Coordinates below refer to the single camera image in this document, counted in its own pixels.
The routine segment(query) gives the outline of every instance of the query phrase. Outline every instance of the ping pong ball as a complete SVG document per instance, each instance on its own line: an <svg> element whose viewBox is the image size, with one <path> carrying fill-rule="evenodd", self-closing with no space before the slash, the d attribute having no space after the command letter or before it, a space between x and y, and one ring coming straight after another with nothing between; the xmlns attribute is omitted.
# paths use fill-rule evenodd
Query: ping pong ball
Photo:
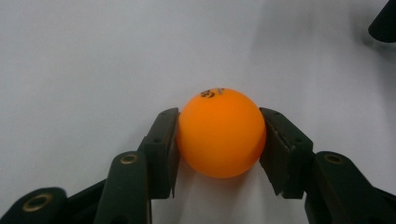
<svg viewBox="0 0 396 224"><path fill-rule="evenodd" d="M241 175L259 159L266 140L260 109L239 91L194 96L178 118L177 145L196 171L215 178Z"/></svg>

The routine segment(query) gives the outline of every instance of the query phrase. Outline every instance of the black plastic part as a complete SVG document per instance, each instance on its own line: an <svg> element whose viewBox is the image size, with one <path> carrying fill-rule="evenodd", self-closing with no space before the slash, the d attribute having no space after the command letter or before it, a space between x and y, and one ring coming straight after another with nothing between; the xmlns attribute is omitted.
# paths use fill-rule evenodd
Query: black plastic part
<svg viewBox="0 0 396 224"><path fill-rule="evenodd" d="M37 189L17 200L0 220L1 224L54 224L64 221L67 204L63 189Z"/></svg>
<svg viewBox="0 0 396 224"><path fill-rule="evenodd" d="M313 200L321 195L331 223L396 223L395 211L347 157L334 152L317 153L312 178L318 185L318 192L308 191L307 194Z"/></svg>
<svg viewBox="0 0 396 224"><path fill-rule="evenodd" d="M396 0L387 2L370 25L369 34L381 42L396 42Z"/></svg>
<svg viewBox="0 0 396 224"><path fill-rule="evenodd" d="M151 223L147 163L143 152L125 152L113 160L93 223Z"/></svg>
<svg viewBox="0 0 396 224"><path fill-rule="evenodd" d="M102 180L68 199L66 211L69 224L93 223L105 183Z"/></svg>
<svg viewBox="0 0 396 224"><path fill-rule="evenodd" d="M260 108L265 119L267 140L260 164L275 194L301 199L314 153L313 142L279 112Z"/></svg>
<svg viewBox="0 0 396 224"><path fill-rule="evenodd" d="M160 113L138 149L147 156L151 199L167 199L171 190L175 197L180 158L176 143L177 119L178 108Z"/></svg>

